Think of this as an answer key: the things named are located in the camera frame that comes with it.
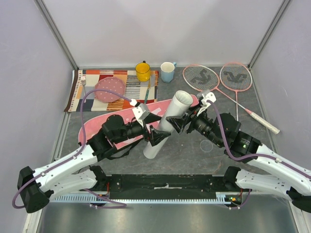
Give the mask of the white shuttlecock tube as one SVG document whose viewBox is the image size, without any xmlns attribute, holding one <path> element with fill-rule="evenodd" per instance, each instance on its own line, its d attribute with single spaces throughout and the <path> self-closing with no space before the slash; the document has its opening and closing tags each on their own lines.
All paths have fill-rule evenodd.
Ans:
<svg viewBox="0 0 311 233">
<path fill-rule="evenodd" d="M 192 105 L 192 96 L 183 90 L 178 90 L 172 98 L 165 114 L 159 122 L 158 130 L 172 133 L 174 131 L 173 126 L 166 120 L 166 117 L 180 117 L 182 116 Z M 148 159 L 154 159 L 164 146 L 168 138 L 163 139 L 156 146 L 151 146 L 148 142 L 147 146 L 143 150 L 143 154 Z"/>
</svg>

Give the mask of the clear plastic tube lid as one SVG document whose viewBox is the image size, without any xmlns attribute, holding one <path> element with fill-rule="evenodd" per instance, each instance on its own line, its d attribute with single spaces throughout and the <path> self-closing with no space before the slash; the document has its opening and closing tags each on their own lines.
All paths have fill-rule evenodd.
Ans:
<svg viewBox="0 0 311 233">
<path fill-rule="evenodd" d="M 202 140 L 200 142 L 200 149 L 203 152 L 211 152 L 213 150 L 213 144 L 209 140 Z"/>
</svg>

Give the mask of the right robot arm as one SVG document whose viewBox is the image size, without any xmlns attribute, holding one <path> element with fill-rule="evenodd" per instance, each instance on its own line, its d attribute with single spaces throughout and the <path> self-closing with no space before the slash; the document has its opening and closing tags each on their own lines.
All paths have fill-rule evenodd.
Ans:
<svg viewBox="0 0 311 233">
<path fill-rule="evenodd" d="M 238 167 L 229 167 L 223 178 L 228 191 L 236 188 L 273 193 L 292 202 L 298 209 L 311 211 L 311 172 L 278 155 L 253 136 L 240 131 L 241 123 L 229 113 L 219 113 L 216 119 L 199 113 L 192 107 L 182 116 L 168 116 L 166 120 L 178 133 L 199 132 L 210 142 L 224 148 L 224 153 L 236 162 L 255 166 L 267 172 L 257 175 Z"/>
</svg>

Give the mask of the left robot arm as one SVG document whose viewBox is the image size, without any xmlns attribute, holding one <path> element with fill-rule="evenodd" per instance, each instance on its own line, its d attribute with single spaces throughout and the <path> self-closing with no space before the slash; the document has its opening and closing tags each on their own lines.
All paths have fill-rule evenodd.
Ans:
<svg viewBox="0 0 311 233">
<path fill-rule="evenodd" d="M 111 159 L 119 152 L 116 144 L 142 136 L 151 145 L 157 146 L 167 139 L 171 132 L 158 130 L 152 123 L 160 116 L 149 113 L 143 120 L 133 117 L 125 123 L 120 115 L 111 115 L 99 131 L 90 139 L 82 128 L 80 147 L 63 158 L 48 165 L 31 169 L 29 166 L 19 172 L 17 195 L 21 197 L 27 213 L 43 209 L 52 199 L 77 190 L 101 191 L 107 180 L 103 170 L 96 162 Z"/>
</svg>

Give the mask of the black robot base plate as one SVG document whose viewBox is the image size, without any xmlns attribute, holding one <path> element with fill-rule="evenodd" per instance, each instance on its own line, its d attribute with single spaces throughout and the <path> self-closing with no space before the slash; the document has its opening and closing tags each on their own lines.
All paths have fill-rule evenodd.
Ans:
<svg viewBox="0 0 311 233">
<path fill-rule="evenodd" d="M 237 192 L 223 176 L 199 174 L 112 174 L 107 175 L 99 191 L 107 191 L 112 199 L 138 198 L 212 198 L 217 192 Z"/>
</svg>

